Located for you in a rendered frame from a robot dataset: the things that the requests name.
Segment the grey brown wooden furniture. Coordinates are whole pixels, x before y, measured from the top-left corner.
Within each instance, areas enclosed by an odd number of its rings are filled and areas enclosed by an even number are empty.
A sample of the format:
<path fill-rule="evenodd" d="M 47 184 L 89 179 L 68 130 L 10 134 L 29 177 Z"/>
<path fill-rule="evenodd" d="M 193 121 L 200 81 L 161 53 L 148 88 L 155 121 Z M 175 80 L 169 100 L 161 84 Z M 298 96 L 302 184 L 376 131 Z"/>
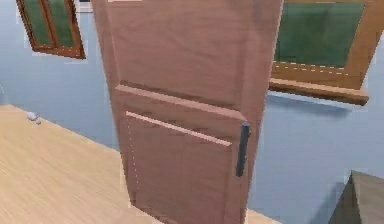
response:
<path fill-rule="evenodd" d="M 352 170 L 328 224 L 384 224 L 384 179 Z"/>

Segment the small brown framed window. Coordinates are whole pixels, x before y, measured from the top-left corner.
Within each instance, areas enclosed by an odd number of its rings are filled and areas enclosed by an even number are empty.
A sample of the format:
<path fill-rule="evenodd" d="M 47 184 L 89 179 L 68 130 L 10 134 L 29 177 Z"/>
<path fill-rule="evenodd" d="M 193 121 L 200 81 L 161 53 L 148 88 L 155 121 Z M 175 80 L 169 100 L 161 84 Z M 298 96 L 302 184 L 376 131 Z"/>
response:
<path fill-rule="evenodd" d="M 84 60 L 74 0 L 16 0 L 34 52 Z"/>

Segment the brown wooden room door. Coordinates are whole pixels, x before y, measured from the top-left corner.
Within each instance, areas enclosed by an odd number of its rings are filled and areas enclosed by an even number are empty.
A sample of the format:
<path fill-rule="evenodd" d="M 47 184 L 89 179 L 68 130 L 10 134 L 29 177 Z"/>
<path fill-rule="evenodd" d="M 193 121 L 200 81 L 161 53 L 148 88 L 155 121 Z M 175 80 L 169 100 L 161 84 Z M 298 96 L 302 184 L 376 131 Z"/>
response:
<path fill-rule="evenodd" d="M 134 207 L 164 224 L 245 223 L 283 1 L 91 0 Z"/>

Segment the large brown framed window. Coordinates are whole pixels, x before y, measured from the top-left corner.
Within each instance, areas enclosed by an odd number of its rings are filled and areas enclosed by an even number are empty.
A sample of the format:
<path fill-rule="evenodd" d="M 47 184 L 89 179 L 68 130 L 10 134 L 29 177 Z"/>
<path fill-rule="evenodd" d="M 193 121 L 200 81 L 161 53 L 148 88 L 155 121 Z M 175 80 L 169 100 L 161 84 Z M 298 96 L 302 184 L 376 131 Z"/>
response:
<path fill-rule="evenodd" d="M 384 0 L 285 0 L 271 91 L 364 105 Z"/>

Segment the small pale grey object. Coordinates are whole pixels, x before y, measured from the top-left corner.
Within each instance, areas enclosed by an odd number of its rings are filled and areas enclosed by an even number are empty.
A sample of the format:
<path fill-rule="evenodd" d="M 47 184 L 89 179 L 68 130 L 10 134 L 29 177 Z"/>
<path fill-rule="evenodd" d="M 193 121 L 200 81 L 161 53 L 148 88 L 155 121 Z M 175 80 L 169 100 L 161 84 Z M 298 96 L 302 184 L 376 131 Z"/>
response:
<path fill-rule="evenodd" d="M 35 124 L 37 125 L 40 125 L 41 124 L 41 121 L 40 121 L 40 117 L 37 113 L 34 113 L 34 112 L 27 112 L 26 113 L 26 116 L 27 118 L 30 120 L 30 121 L 33 121 Z"/>

